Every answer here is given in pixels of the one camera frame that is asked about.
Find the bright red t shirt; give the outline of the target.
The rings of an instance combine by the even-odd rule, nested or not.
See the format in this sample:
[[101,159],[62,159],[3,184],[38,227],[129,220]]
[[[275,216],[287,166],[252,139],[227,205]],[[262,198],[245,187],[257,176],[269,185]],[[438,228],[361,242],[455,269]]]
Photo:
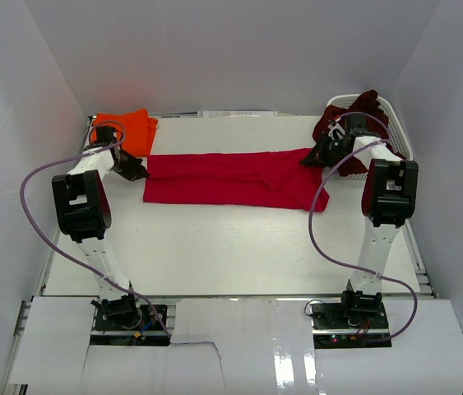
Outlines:
[[323,212],[329,194],[322,191],[313,201],[322,183],[322,169],[300,164],[307,153],[304,148],[150,156],[143,201]]

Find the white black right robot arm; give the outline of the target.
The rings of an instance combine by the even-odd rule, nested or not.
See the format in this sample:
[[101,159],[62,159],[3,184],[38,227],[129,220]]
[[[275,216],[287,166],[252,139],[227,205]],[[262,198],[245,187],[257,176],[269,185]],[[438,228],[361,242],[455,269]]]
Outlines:
[[303,166],[335,172],[356,159],[365,168],[363,243],[339,304],[340,321],[349,328],[381,313],[385,267],[400,228],[414,214],[419,175],[415,161],[393,153],[387,139],[368,129],[368,117],[362,112],[335,116],[301,161]]

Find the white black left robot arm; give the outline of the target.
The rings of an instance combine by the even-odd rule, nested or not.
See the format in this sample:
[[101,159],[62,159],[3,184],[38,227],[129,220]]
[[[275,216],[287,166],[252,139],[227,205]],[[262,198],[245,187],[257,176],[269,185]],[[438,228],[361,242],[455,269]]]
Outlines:
[[95,279],[100,299],[92,304],[105,318],[124,329],[137,328],[142,320],[141,307],[130,295],[132,284],[123,274],[115,252],[107,240],[112,225],[103,178],[114,172],[135,182],[150,173],[142,159],[122,149],[124,126],[119,121],[103,121],[91,129],[89,143],[76,166],[66,174],[52,178],[52,190],[58,225],[86,256],[86,263],[99,272]]

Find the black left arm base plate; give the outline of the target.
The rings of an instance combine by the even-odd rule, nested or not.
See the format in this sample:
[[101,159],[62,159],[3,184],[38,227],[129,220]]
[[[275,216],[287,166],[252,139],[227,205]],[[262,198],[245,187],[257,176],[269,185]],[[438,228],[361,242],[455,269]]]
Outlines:
[[92,346],[168,346],[170,340],[158,322],[167,323],[168,306],[156,304],[157,314],[141,304],[135,316],[109,318],[100,309],[95,311],[90,344]]

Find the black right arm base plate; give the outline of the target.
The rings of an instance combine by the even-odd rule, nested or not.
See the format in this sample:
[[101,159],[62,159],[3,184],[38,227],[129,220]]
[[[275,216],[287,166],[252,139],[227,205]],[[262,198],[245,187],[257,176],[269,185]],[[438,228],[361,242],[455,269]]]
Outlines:
[[310,300],[303,308],[312,320],[316,350],[348,350],[392,347],[387,313],[382,304],[373,315],[344,315],[341,303]]

